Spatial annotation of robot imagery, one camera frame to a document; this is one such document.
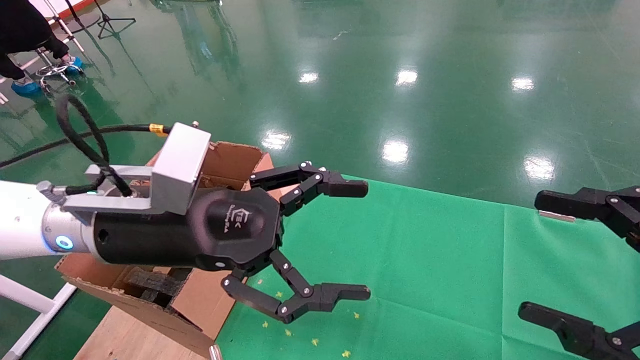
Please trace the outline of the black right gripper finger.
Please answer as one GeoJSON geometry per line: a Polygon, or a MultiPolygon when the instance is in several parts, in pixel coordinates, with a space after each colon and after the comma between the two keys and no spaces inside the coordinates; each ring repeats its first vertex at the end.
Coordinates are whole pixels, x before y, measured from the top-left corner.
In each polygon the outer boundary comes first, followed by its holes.
{"type": "Polygon", "coordinates": [[[582,317],[533,302],[519,305],[520,319],[553,331],[562,348],[587,360],[638,360],[640,322],[608,332],[582,317]]]}
{"type": "Polygon", "coordinates": [[[576,219],[598,220],[636,252],[640,251],[640,189],[615,191],[582,187],[574,194],[542,190],[535,209],[576,219]]]}

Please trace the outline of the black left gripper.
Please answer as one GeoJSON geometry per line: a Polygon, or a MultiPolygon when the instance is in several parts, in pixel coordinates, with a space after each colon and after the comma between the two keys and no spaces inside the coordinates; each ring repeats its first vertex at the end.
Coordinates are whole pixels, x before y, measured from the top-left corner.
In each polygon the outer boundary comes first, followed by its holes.
{"type": "Polygon", "coordinates": [[[108,264],[256,273],[282,244],[281,203],[261,188],[204,188],[184,215],[98,212],[93,230],[108,264]]]}

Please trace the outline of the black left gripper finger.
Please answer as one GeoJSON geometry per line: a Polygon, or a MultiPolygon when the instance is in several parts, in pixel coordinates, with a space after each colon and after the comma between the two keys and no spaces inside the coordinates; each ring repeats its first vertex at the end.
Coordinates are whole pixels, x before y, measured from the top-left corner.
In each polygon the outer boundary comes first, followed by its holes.
{"type": "Polygon", "coordinates": [[[285,301],[243,282],[246,273],[234,268],[222,281],[222,289],[235,301],[272,319],[290,324],[308,312],[332,312],[338,301],[366,301],[371,291],[366,285],[321,283],[310,285],[280,250],[269,255],[271,264],[294,294],[285,301]]]}
{"type": "Polygon", "coordinates": [[[290,216],[320,195],[332,198],[365,198],[369,184],[365,180],[349,180],[337,171],[313,166],[310,162],[280,166],[250,175],[252,189],[277,191],[293,187],[279,198],[279,212],[290,216]]]}

